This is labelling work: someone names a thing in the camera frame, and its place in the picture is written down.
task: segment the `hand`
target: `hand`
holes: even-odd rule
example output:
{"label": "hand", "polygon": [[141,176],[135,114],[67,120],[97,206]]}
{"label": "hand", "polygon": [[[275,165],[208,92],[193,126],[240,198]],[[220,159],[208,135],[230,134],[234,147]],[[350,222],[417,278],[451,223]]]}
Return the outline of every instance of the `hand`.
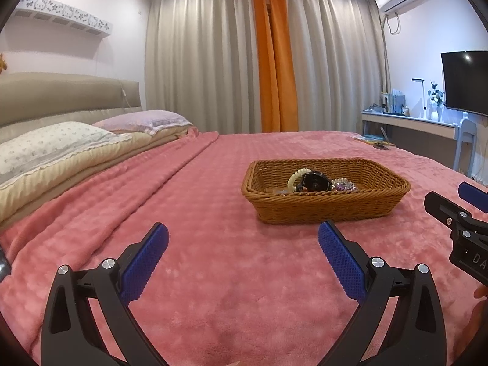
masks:
{"label": "hand", "polygon": [[[482,299],[488,297],[488,287],[480,286],[474,292],[475,299]],[[485,309],[485,304],[488,300],[483,300],[479,302],[473,309],[471,313],[471,319],[469,320],[468,326],[466,326],[459,337],[456,338],[454,343],[454,358],[457,359],[464,352],[468,344],[474,338],[478,332],[481,321],[483,317],[483,310]]]}

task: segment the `white shelf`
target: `white shelf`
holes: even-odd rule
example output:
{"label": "white shelf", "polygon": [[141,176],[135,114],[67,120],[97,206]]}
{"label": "white shelf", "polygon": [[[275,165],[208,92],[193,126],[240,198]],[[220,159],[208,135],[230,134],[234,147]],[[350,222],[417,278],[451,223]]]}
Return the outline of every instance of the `white shelf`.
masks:
{"label": "white shelf", "polygon": [[101,38],[111,35],[113,28],[106,20],[55,0],[21,0],[14,16],[57,23]]}

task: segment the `metal pivot bolt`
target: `metal pivot bolt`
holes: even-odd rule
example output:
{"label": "metal pivot bolt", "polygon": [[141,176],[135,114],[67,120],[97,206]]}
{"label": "metal pivot bolt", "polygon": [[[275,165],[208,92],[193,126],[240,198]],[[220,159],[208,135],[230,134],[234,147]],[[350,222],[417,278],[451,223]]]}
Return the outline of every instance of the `metal pivot bolt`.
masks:
{"label": "metal pivot bolt", "polygon": [[371,260],[371,264],[373,264],[377,268],[381,268],[385,265],[385,261],[383,259],[380,259],[379,257],[375,257],[373,260]]}
{"label": "metal pivot bolt", "polygon": [[58,274],[59,275],[64,275],[69,271],[69,267],[67,265],[62,265],[61,267],[58,268]]}
{"label": "metal pivot bolt", "polygon": [[419,271],[422,274],[426,274],[429,272],[429,267],[427,267],[425,264],[419,264]]}
{"label": "metal pivot bolt", "polygon": [[115,265],[114,259],[107,259],[107,260],[104,260],[102,263],[102,267],[105,268],[106,270],[111,269],[114,265]]}

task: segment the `woven basket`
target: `woven basket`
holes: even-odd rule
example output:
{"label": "woven basket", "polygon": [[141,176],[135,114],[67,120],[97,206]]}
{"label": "woven basket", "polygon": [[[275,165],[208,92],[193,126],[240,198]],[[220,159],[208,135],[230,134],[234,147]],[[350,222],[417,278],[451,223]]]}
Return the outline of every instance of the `woven basket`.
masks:
{"label": "woven basket", "polygon": [[[273,194],[290,177],[308,168],[329,179],[347,178],[358,191]],[[410,191],[410,183],[377,162],[361,158],[333,160],[267,160],[253,162],[242,182],[242,194],[270,224],[355,221],[388,215]]]}

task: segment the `pink blanket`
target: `pink blanket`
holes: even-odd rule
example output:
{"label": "pink blanket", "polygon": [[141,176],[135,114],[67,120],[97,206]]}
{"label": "pink blanket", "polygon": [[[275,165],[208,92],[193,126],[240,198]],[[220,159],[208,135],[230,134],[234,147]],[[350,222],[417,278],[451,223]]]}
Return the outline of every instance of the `pink blanket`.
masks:
{"label": "pink blanket", "polygon": [[[13,260],[13,275],[0,284],[0,311],[39,360],[43,311],[57,267],[92,268],[118,257],[160,221],[170,230],[169,248],[130,308],[168,363],[314,366],[357,303],[345,296],[321,252],[318,226],[259,222],[240,186],[254,160],[357,156],[407,178],[412,191],[388,217],[338,227],[392,266],[430,266],[451,349],[476,303],[477,284],[449,263],[448,229],[425,213],[423,199],[437,191],[481,218],[457,196],[466,177],[343,133],[190,135],[91,178],[0,237]],[[110,351],[120,356],[99,309],[95,314]]]}

